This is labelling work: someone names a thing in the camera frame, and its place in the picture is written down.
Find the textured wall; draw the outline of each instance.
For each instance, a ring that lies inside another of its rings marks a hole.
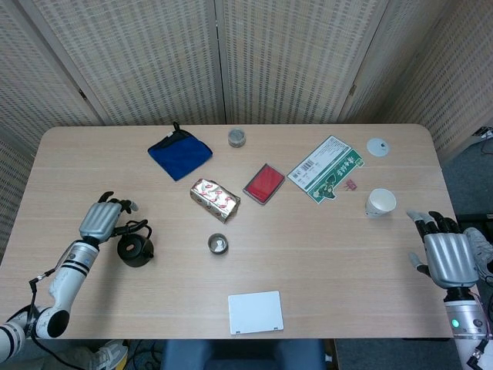
[[[0,140],[0,262],[21,203],[33,159]]]
[[[372,123],[392,87],[437,23],[448,0],[389,2],[339,117],[342,123]]]
[[[33,1],[108,113],[108,124],[223,122],[208,2]]]
[[[224,0],[232,123],[335,123],[385,3]]]
[[[493,2],[460,2],[430,35],[421,60],[396,85],[377,120],[421,123],[447,159],[493,119]]]
[[[35,152],[53,126],[98,122],[7,5],[0,2],[0,125]]]

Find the green and white card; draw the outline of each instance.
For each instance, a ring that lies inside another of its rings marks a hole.
[[[363,158],[346,143],[329,136],[287,176],[317,203],[335,199],[334,189]]]

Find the small metal tin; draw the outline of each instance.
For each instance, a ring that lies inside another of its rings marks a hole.
[[[207,244],[214,254],[223,254],[228,250],[228,240],[222,234],[212,234]]]
[[[240,148],[245,145],[247,138],[245,132],[242,129],[232,129],[228,134],[228,143],[233,148]]]

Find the tin lid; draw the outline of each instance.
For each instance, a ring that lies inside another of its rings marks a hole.
[[[233,148],[240,148],[245,145],[247,138],[245,137],[245,132],[242,129],[232,129],[228,134],[228,143]]]
[[[391,146],[380,137],[374,137],[368,140],[367,150],[374,156],[386,156],[391,151]]]
[[[228,240],[222,234],[212,234],[207,243],[214,254],[223,254],[228,250]]]

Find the small pink object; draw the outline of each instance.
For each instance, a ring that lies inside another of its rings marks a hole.
[[[348,189],[348,190],[354,191],[354,190],[356,190],[357,186],[356,186],[356,184],[354,183],[353,180],[349,179],[348,181],[346,181],[345,188]]]

